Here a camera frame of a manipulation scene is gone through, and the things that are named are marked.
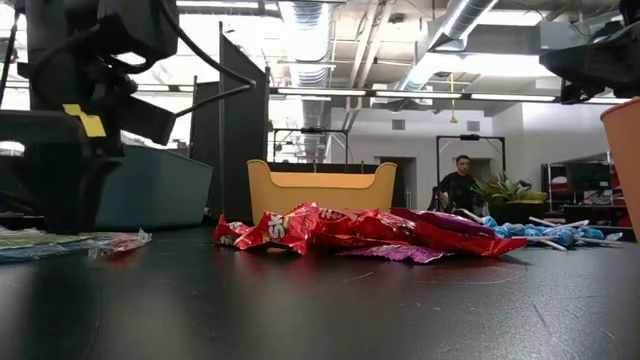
lollipop stick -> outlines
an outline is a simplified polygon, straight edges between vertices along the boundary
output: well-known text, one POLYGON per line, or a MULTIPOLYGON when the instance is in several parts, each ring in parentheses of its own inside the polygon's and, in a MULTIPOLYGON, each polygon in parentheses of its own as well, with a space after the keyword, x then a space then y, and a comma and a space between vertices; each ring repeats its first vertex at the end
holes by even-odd
POLYGON ((598 244, 598 245, 613 245, 620 246, 620 243, 613 241, 605 241, 605 240, 596 240, 596 239, 587 239, 587 238, 578 238, 579 241, 584 241, 589 244, 598 244))
POLYGON ((589 220, 578 221, 571 224, 556 226, 557 228, 565 228, 565 227, 583 227, 589 225, 589 220))
POLYGON ((554 243, 553 241, 551 241, 554 238, 550 237, 550 236, 547 236, 547 237, 530 237, 528 239, 529 239, 529 241, 539 242, 539 243, 551 246, 552 248, 560 250, 560 251, 567 251, 567 248, 565 248, 564 246, 558 245, 558 244, 554 243))
POLYGON ((548 222, 548 221, 544 221, 544 220, 541 220, 541 219, 538 219, 538 218, 534 218, 533 216, 531 216, 531 217, 529 218, 529 220, 531 220, 531 221, 535 221, 535 222, 537 222, 537 223, 539 223, 539 224, 546 225, 546 226, 551 226, 551 227, 556 227, 556 226, 558 226, 558 224, 554 224, 554 223, 550 223, 550 222, 548 222))
POLYGON ((467 216, 469 216, 470 218, 472 218, 473 220, 475 220, 476 222, 482 224, 482 218, 479 217, 478 215, 472 213, 471 211, 467 210, 467 209, 460 209, 462 210, 463 213, 467 214, 467 216))

metal frame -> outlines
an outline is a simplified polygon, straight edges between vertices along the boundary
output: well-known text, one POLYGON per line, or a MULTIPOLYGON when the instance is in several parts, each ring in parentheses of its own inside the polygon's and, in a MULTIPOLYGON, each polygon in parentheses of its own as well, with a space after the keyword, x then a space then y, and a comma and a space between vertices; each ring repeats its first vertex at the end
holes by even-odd
POLYGON ((344 135, 344 166, 345 169, 347 165, 349 165, 349 131, 348 130, 333 130, 333 129, 318 129, 318 128, 301 128, 301 129, 290 129, 290 128, 274 128, 273 129, 273 162, 276 162, 276 146, 278 145, 278 141, 276 141, 276 135, 280 131, 297 131, 302 134, 332 134, 332 133, 340 133, 344 135))
POLYGON ((507 171, 507 154, 506 154, 506 143, 505 143, 505 138, 504 136, 480 136, 480 135, 459 135, 459 136, 452 136, 452 135, 438 135, 436 136, 436 149, 438 150, 436 152, 436 166, 437 166, 437 174, 438 174, 438 182, 437 184, 440 184, 440 152, 442 150, 444 150, 444 148, 440 149, 440 139, 458 139, 460 141, 480 141, 480 140, 486 140, 487 143, 489 143, 491 146, 493 146, 493 144, 489 141, 489 140, 499 140, 500 143, 502 143, 502 171, 507 171))

purple candy wrapper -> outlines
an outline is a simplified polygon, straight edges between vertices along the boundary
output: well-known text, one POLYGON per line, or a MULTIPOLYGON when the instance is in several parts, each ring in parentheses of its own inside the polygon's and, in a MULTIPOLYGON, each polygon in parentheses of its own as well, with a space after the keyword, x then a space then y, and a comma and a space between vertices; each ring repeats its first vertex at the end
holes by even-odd
POLYGON ((409 221, 413 221, 416 223, 424 221, 441 229, 451 230, 463 234, 482 234, 490 237, 495 236, 495 232, 490 227, 480 225, 471 220, 452 214, 438 213, 433 211, 413 211, 405 208, 392 208, 391 213, 401 218, 405 218, 409 221))
POLYGON ((448 253, 422 246, 385 245, 367 249, 348 250, 339 253, 340 256, 381 256, 393 261, 412 259, 418 264, 426 264, 440 259, 448 253))

red candy wrapper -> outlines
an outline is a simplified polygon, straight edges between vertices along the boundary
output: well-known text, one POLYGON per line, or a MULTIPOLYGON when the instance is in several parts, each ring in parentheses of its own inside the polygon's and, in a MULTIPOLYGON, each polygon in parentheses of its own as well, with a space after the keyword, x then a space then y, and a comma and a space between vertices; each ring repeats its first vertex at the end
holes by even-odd
POLYGON ((525 238, 502 239, 496 235, 468 235, 440 229, 429 223, 416 223, 416 235, 423 245, 450 253, 466 253, 480 256, 500 256, 524 247, 525 238))
POLYGON ((213 233, 213 244, 233 246, 236 240, 249 230, 251 228, 241 222, 228 224, 224 215, 220 215, 216 231, 213 233))
POLYGON ((333 235, 355 235, 351 229, 351 221, 346 213, 321 208, 316 231, 333 235))
POLYGON ((311 233, 318 225, 320 209, 315 204, 303 204, 287 215, 266 212, 260 223, 238 240, 241 249, 269 244, 293 249, 305 255, 311 242, 311 233))
POLYGON ((414 224, 380 210, 361 212, 351 223, 353 231, 364 238, 410 242, 414 224))
POLYGON ((366 239, 354 235, 331 235, 313 232, 313 244, 329 248, 361 248, 382 245, 409 245, 404 241, 366 239))

yellow plastic bin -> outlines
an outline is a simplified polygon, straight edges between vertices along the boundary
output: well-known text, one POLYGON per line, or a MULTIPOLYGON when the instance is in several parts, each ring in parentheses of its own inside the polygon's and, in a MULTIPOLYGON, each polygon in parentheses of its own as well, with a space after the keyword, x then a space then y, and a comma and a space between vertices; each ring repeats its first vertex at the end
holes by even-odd
POLYGON ((391 207, 396 164, 384 163, 375 174, 271 172, 261 160, 250 160, 251 212, 257 224, 265 211, 285 214, 304 202, 331 209, 391 207))

